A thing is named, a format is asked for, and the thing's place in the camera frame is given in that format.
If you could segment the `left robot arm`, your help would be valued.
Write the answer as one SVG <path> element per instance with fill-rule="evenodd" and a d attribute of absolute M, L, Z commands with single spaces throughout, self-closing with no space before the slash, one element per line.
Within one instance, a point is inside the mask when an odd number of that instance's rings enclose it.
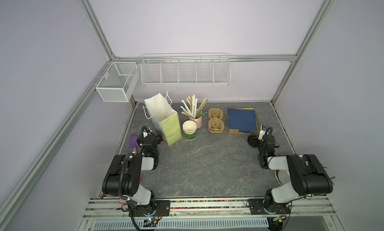
<path fill-rule="evenodd" d="M 154 192 L 144 188 L 140 181 L 143 171 L 157 168 L 158 144 L 162 141 L 161 135 L 131 135 L 129 147 L 133 152 L 114 156 L 102 183 L 103 194 L 120 198 L 136 214 L 154 215 L 157 208 Z"/>

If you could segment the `green paper cup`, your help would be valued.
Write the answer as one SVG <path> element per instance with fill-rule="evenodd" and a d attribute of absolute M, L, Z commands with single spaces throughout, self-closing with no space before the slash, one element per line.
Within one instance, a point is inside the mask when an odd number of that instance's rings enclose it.
<path fill-rule="evenodd" d="M 195 138 L 196 130 L 197 124 L 194 121 L 188 120 L 183 123 L 183 131 L 187 140 L 191 141 Z"/>

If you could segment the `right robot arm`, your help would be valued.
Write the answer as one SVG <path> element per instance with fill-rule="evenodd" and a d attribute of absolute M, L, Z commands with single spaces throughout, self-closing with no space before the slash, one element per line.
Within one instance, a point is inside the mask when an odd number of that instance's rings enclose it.
<path fill-rule="evenodd" d="M 276 156 L 275 148 L 275 137 L 263 135 L 258 145 L 259 163 L 266 170 L 287 171 L 290 180 L 266 191 L 263 206 L 267 213 L 274 214 L 291 201 L 333 191 L 334 184 L 315 155 Z"/>

